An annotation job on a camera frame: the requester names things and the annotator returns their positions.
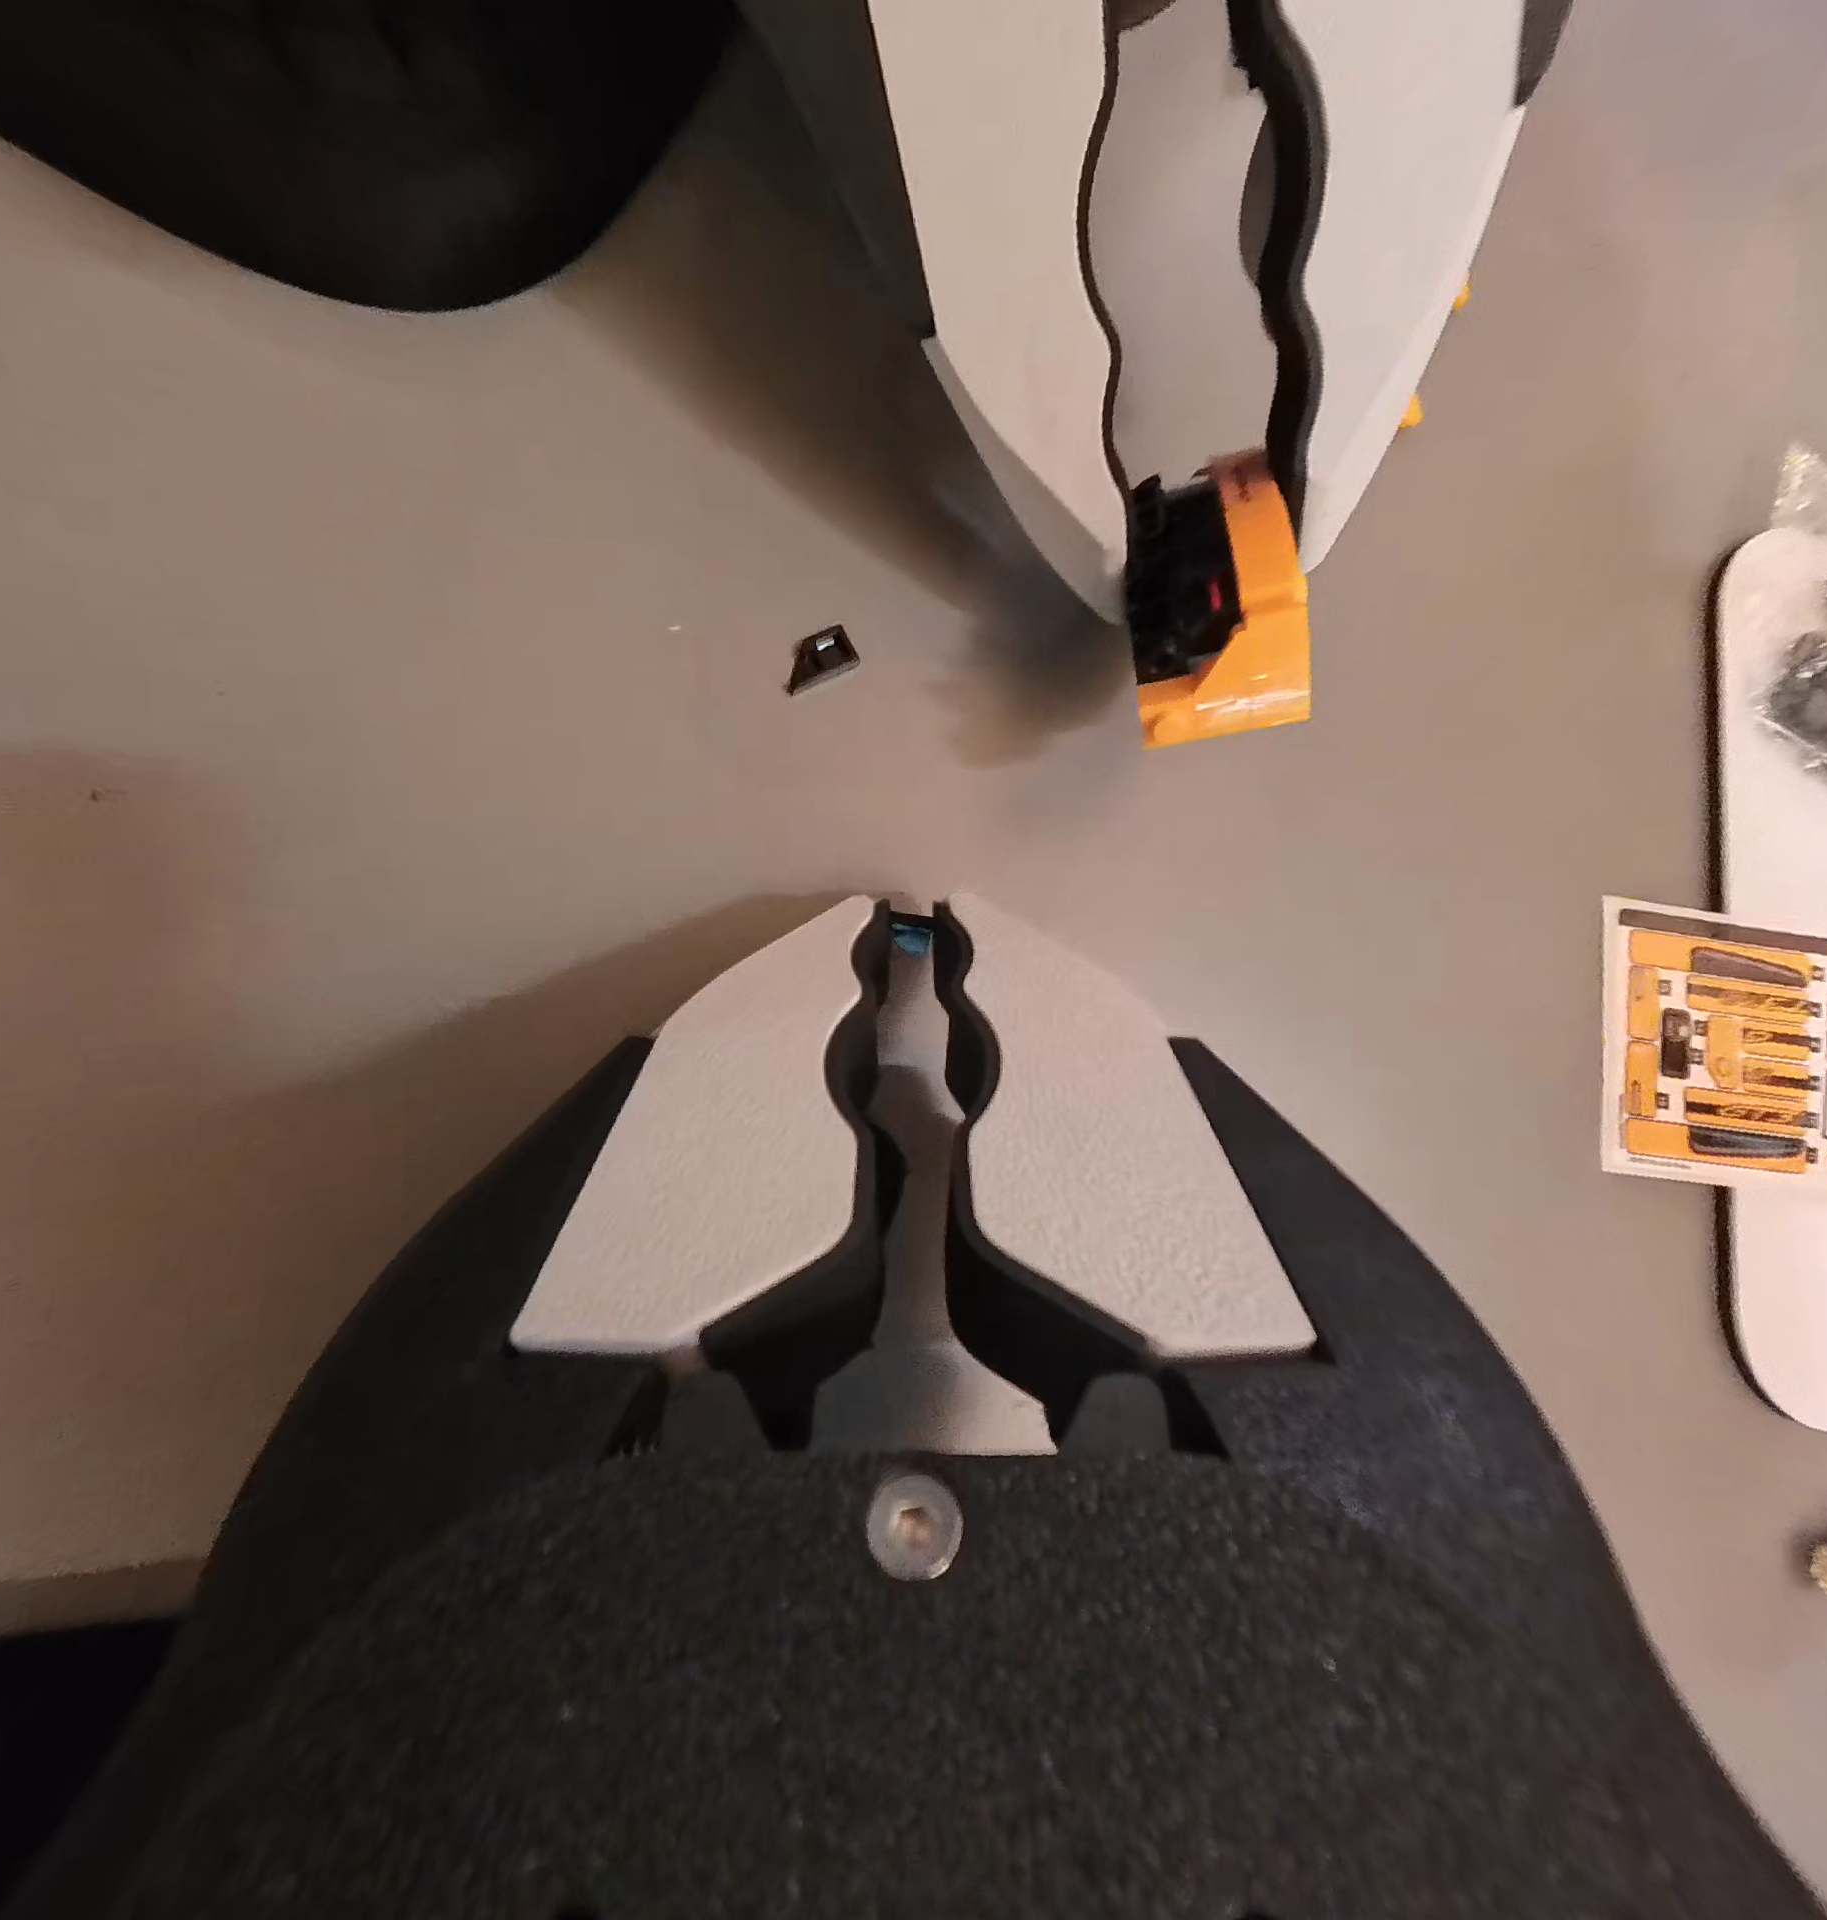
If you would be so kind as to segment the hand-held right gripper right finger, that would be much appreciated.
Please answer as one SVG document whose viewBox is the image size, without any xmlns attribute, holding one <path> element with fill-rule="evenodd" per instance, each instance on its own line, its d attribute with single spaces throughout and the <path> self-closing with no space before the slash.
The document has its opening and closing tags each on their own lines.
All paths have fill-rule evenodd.
<svg viewBox="0 0 1827 1920">
<path fill-rule="evenodd" d="M 954 1332 L 1032 1400 L 1315 1347 L 1166 1020 L 977 894 L 934 911 Z"/>
</svg>

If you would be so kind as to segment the orange black lego car assembly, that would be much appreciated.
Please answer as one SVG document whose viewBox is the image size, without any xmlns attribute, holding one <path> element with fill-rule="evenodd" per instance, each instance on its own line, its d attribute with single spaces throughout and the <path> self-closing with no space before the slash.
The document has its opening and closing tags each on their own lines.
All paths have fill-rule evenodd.
<svg viewBox="0 0 1827 1920">
<path fill-rule="evenodd" d="M 1134 488 L 1123 604 L 1148 749 L 1312 717 L 1308 584 L 1263 450 Z"/>
</svg>

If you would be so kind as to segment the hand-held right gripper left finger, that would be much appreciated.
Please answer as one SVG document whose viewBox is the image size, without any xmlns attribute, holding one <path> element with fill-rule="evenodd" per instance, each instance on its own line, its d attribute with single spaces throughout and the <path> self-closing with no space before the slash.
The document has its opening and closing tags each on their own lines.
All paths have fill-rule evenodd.
<svg viewBox="0 0 1827 1920">
<path fill-rule="evenodd" d="M 889 954 L 891 909 L 846 898 L 662 1023 L 512 1323 L 518 1353 L 696 1353 L 744 1384 L 821 1384 L 872 1346 Z"/>
</svg>

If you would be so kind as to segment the orange lego sticker sheet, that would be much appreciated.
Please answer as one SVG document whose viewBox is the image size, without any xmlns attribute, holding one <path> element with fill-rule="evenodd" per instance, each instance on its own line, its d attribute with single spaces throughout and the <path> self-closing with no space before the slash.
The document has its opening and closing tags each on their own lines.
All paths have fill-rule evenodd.
<svg viewBox="0 0 1827 1920">
<path fill-rule="evenodd" d="M 1601 905 L 1602 1170 L 1827 1191 L 1827 933 Z"/>
</svg>

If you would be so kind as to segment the lego wheel arch assembly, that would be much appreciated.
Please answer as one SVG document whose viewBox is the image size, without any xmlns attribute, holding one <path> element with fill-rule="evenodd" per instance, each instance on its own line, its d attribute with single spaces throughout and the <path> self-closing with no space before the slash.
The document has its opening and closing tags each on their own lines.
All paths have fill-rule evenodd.
<svg viewBox="0 0 1827 1920">
<path fill-rule="evenodd" d="M 1439 342 L 1450 329 L 1453 322 L 1470 307 L 1472 297 L 1472 269 L 1467 269 L 1456 283 L 1450 295 L 1442 293 L 1432 300 L 1420 314 L 1420 322 L 1414 326 L 1410 341 L 1402 348 L 1402 355 L 1394 372 L 1394 395 L 1405 399 L 1402 416 L 1397 420 L 1397 431 L 1408 431 L 1425 423 L 1426 405 L 1425 405 L 1425 380 L 1428 369 L 1437 355 Z"/>
</svg>

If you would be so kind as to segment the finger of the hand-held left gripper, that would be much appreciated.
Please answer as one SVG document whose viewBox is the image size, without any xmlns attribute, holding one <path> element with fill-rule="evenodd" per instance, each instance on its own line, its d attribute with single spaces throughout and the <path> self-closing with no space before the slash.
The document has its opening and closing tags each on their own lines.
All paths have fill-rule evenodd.
<svg viewBox="0 0 1827 1920">
<path fill-rule="evenodd" d="M 1118 341 L 1095 290 L 1092 174 L 1117 95 L 1102 1 L 874 1 L 926 355 L 1019 529 L 1125 620 Z"/>
<path fill-rule="evenodd" d="M 1270 150 L 1263 447 L 1314 573 L 1470 279 L 1526 118 L 1528 6 L 1261 1 L 1229 26 Z"/>
</svg>

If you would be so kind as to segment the clear bag of lego parts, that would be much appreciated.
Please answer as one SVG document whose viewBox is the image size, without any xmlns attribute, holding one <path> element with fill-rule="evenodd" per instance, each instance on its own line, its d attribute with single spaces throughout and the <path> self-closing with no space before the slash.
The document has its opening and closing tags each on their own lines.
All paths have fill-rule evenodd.
<svg viewBox="0 0 1827 1920">
<path fill-rule="evenodd" d="M 1807 777 L 1827 781 L 1827 458 L 1805 441 L 1782 454 L 1765 532 L 1782 540 L 1784 581 L 1757 716 Z"/>
</svg>

